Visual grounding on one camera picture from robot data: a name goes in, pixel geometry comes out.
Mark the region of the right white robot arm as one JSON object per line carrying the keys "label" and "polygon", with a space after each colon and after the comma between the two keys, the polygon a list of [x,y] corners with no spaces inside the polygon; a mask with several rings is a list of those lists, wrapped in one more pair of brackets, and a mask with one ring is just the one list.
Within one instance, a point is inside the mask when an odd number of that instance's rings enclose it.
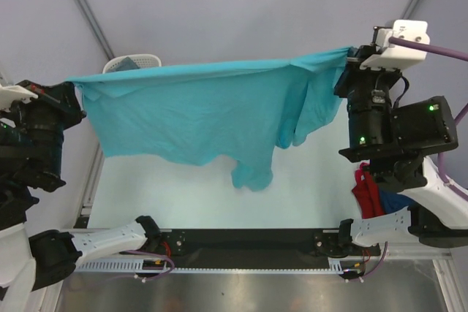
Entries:
{"label": "right white robot arm", "polygon": [[458,147],[456,122],[447,99],[433,96],[399,106],[390,89],[404,78],[402,68],[372,69],[365,60],[373,45],[352,48],[334,88],[347,100],[350,146],[339,151],[351,162],[367,161],[379,189],[403,194],[413,204],[369,219],[347,219],[337,245],[345,254],[384,241],[417,240],[435,248],[467,245],[467,190],[442,175],[434,154]]}

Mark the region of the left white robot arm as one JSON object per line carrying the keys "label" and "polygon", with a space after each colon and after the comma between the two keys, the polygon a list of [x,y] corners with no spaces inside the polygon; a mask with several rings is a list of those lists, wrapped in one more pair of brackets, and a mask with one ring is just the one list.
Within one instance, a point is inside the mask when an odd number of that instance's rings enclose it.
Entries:
{"label": "left white robot arm", "polygon": [[28,236],[26,212],[61,178],[64,132],[86,117],[71,82],[29,80],[1,87],[1,310],[24,311],[29,294],[54,285],[94,259],[162,244],[159,227],[140,216],[117,229],[72,234],[56,229]]}

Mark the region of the light teal polo shirt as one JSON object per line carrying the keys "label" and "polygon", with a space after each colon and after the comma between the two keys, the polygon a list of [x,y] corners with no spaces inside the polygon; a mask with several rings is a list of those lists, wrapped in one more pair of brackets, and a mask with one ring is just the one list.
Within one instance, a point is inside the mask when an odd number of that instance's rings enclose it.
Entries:
{"label": "light teal polo shirt", "polygon": [[236,163],[237,189],[273,180],[276,148],[299,146],[335,118],[348,47],[295,58],[224,61],[71,77],[107,157]]}

